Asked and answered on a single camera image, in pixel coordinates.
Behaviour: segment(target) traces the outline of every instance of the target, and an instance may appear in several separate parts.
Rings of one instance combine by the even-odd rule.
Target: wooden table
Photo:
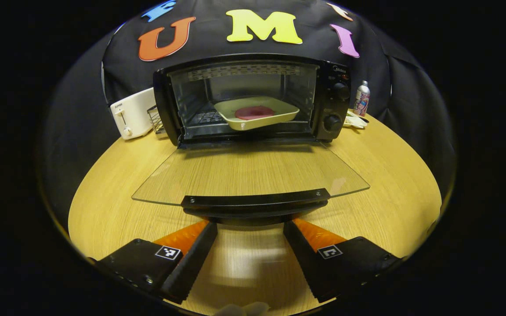
[[[329,149],[371,188],[329,200],[303,217],[344,238],[364,236],[402,257],[428,236],[440,213],[432,173],[397,134],[367,115],[364,130],[343,128]],[[150,133],[118,139],[80,184],[69,214],[73,244],[100,260],[134,238],[154,241],[198,222],[180,206],[132,200],[131,196],[174,151],[168,139]],[[181,307],[213,314],[226,304],[267,302],[269,315],[319,306],[312,296],[282,225],[218,226],[217,240]]]

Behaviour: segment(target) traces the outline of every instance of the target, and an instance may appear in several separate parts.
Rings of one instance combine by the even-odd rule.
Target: letter m
[[[229,42],[253,40],[253,35],[247,32],[247,27],[249,27],[261,40],[266,40],[275,29],[273,40],[291,44],[302,43],[302,39],[298,37],[294,28],[296,17],[292,14],[273,12],[266,20],[251,10],[231,10],[225,14],[233,18],[233,30],[228,36]]]

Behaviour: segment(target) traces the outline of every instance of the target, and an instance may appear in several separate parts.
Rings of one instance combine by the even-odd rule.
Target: toaster oven
[[[163,129],[180,148],[238,140],[339,136],[351,95],[350,69],[283,54],[231,54],[157,70],[153,92]],[[269,108],[243,117],[240,108]]]

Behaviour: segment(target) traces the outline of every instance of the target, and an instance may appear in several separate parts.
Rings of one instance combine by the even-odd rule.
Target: toaster knob
[[[323,126],[330,132],[337,132],[343,127],[343,122],[338,115],[331,114],[323,119]]]
[[[333,85],[333,94],[340,100],[345,101],[350,98],[351,90],[346,84],[337,82],[335,85]]]

